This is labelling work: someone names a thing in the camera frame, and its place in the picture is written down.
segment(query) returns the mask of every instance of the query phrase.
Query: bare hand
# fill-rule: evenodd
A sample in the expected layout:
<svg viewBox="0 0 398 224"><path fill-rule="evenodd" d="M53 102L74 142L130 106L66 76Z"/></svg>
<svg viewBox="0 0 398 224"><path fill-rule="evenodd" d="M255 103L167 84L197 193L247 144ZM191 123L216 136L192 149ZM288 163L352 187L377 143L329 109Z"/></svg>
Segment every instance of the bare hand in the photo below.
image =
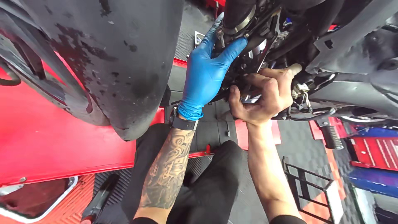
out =
<svg viewBox="0 0 398 224"><path fill-rule="evenodd" d="M293 103L291 83L301 69L299 64L294 64L287 69L263 69L260 74L248 74L247 82L258 87L262 96L256 103L242 104L238 87L231 86L229 103L232 115L255 126L266 123Z"/></svg>

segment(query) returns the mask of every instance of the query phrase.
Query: knee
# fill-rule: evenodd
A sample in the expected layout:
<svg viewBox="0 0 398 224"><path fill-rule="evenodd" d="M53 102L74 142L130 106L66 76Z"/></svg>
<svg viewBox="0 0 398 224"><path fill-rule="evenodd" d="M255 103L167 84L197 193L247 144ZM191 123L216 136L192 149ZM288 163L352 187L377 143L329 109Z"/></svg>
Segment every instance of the knee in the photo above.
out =
<svg viewBox="0 0 398 224"><path fill-rule="evenodd" d="M239 147L236 142L231 140L222 143L221 146L219 147L219 150L224 151L224 153L227 153L229 156L233 157L241 157L243 153L242 148Z"/></svg>
<svg viewBox="0 0 398 224"><path fill-rule="evenodd" d="M158 124L154 124L149 126L148 130L145 132L145 134L143 136L151 136L154 137L157 135L167 135L170 132L170 126L168 124L164 124L164 123L158 123Z"/></svg>
<svg viewBox="0 0 398 224"><path fill-rule="evenodd" d="M157 139L158 141L161 141L162 144L166 140L167 135L170 132L170 126L168 124L154 124L151 125L148 130L137 139L137 147L141 145L143 142L147 141L153 141L153 139Z"/></svg>
<svg viewBox="0 0 398 224"><path fill-rule="evenodd" d="M232 140L225 141L221 144L222 147L229 148L231 150L242 151L242 148L238 146L238 144Z"/></svg>

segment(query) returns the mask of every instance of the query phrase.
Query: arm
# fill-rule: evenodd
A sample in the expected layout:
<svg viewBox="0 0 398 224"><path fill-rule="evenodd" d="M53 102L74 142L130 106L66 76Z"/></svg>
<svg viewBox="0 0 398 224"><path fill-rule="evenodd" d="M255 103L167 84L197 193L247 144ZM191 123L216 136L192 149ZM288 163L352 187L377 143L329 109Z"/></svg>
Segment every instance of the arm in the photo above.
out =
<svg viewBox="0 0 398 224"><path fill-rule="evenodd" d="M185 175L194 131L172 128L146 175L134 218L166 223Z"/></svg>
<svg viewBox="0 0 398 224"><path fill-rule="evenodd" d="M215 32L222 18L223 14L190 54L184 93L178 105L181 119L195 121L203 116L202 107L215 97L228 67L246 47L247 40L240 38L217 58L211 58L217 40ZM166 223L185 175L193 134L194 131L172 128L146 175L140 205L134 218L146 217L159 224Z"/></svg>
<svg viewBox="0 0 398 224"><path fill-rule="evenodd" d="M273 143L271 123L249 130L249 171L257 194L271 221L278 215L301 218Z"/></svg>
<svg viewBox="0 0 398 224"><path fill-rule="evenodd" d="M270 121L292 104L291 81L300 70L299 66L282 70L264 69L261 75L247 75L247 81L262 92L255 104L243 105L239 100L239 89L231 87L232 114L246 121L249 171L269 221L278 215L301 218L273 143Z"/></svg>

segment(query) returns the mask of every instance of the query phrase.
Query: blue panel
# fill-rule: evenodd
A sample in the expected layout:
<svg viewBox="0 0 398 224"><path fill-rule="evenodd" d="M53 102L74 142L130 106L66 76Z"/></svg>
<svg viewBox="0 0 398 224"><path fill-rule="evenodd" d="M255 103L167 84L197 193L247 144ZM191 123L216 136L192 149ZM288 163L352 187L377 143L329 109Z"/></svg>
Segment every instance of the blue panel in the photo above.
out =
<svg viewBox="0 0 398 224"><path fill-rule="evenodd" d="M349 180L358 188L398 198L398 172L356 167Z"/></svg>
<svg viewBox="0 0 398 224"><path fill-rule="evenodd" d="M358 126L355 129L358 130L358 133L362 136L367 137L398 137L398 131L390 130L387 128L367 128Z"/></svg>

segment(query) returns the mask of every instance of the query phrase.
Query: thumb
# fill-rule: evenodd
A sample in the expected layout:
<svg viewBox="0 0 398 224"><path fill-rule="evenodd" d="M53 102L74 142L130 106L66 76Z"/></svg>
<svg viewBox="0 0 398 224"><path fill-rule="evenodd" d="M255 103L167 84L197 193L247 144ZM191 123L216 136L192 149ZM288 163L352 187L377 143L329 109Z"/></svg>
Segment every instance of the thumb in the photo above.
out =
<svg viewBox="0 0 398 224"><path fill-rule="evenodd" d="M229 105L231 109L231 113L233 116L243 119L245 108L243 107L242 102L240 101L240 91L237 86L232 85L229 87Z"/></svg>
<svg viewBox="0 0 398 224"><path fill-rule="evenodd" d="M227 66L230 66L235 58L243 51L246 47L248 40L241 37L232 42L221 54L217 57L217 60Z"/></svg>

